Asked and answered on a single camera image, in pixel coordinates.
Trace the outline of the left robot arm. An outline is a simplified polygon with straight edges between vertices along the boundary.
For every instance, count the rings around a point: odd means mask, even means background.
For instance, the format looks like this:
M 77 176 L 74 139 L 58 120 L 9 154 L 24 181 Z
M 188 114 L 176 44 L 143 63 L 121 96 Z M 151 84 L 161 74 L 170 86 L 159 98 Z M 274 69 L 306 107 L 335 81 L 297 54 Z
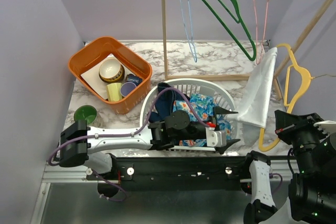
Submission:
M 87 165 L 95 153 L 106 150 L 168 150 L 181 140 L 205 139 L 207 147 L 222 154 L 238 140 L 228 139 L 226 132 L 219 128 L 219 114 L 231 114 L 231 111 L 217 106 L 208 121 L 191 121 L 187 112 L 177 110 L 163 121 L 143 124 L 139 129 L 102 129 L 79 120 L 60 135 L 59 166 Z

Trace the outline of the light grey cloth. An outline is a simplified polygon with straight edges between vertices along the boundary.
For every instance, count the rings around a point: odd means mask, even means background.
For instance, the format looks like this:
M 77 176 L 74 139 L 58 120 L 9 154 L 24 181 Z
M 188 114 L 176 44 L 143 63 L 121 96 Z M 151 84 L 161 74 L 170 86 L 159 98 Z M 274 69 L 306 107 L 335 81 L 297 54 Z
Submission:
M 269 49 L 253 69 L 241 101 L 235 108 L 236 113 L 227 116 L 229 121 L 266 127 L 277 54 L 276 47 Z

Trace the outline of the blue floral garment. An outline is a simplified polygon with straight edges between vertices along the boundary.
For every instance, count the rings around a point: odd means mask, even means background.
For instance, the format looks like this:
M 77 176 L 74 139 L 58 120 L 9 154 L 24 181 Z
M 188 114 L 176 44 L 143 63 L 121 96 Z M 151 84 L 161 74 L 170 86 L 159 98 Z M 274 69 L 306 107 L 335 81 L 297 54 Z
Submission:
M 209 116 L 213 116 L 213 108 L 218 106 L 218 103 L 214 100 L 213 97 L 193 93 L 190 96 L 190 103 L 197 113 L 197 115 L 203 120 L 207 121 Z M 196 122 L 197 119 L 191 112 L 190 108 L 187 106 L 187 103 L 184 100 L 176 100 L 173 104 L 173 112 L 176 110 L 183 110 L 187 112 L 191 121 Z M 224 131 L 226 134 L 226 139 L 231 139 L 231 125 L 224 118 L 223 115 L 217 115 L 217 122 L 219 129 Z M 206 139 L 197 139 L 197 140 L 180 140 L 178 146 L 188 146 L 188 147 L 206 147 Z

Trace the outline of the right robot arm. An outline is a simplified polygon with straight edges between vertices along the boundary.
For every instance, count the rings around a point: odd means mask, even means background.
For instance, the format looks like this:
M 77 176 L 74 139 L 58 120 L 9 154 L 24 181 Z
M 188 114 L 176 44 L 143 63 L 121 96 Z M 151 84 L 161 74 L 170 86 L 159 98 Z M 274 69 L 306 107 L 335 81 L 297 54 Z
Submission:
M 335 121 L 318 114 L 294 115 L 275 111 L 279 139 L 290 145 L 286 160 L 291 165 L 288 195 L 277 208 L 270 185 L 271 160 L 252 151 L 241 171 L 251 178 L 251 201 L 244 211 L 244 223 L 335 223 Z

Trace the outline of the light blue wire hanger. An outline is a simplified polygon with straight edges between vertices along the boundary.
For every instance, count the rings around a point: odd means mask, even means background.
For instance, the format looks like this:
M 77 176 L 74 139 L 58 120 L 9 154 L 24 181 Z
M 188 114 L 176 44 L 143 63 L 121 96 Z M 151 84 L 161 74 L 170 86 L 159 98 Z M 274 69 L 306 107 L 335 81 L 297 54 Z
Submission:
M 197 50 L 194 43 L 194 36 L 193 36 L 193 22 L 192 22 L 192 12 L 190 6 L 190 0 L 179 0 L 180 1 L 180 8 L 181 8 L 181 15 L 182 15 L 182 22 L 183 27 L 186 35 L 186 40 L 190 49 L 190 53 L 195 63 L 197 63 Z

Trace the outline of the blue denim shorts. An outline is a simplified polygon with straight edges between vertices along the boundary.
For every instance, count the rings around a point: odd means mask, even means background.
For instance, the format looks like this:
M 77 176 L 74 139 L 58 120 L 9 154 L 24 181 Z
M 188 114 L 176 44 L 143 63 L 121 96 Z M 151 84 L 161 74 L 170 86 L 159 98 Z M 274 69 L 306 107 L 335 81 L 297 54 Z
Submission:
M 167 116 L 170 116 L 174 109 L 175 101 L 184 101 L 182 96 L 173 90 L 164 92 L 155 102 L 154 107 L 156 112 L 151 112 L 149 122 L 154 123 L 163 121 Z

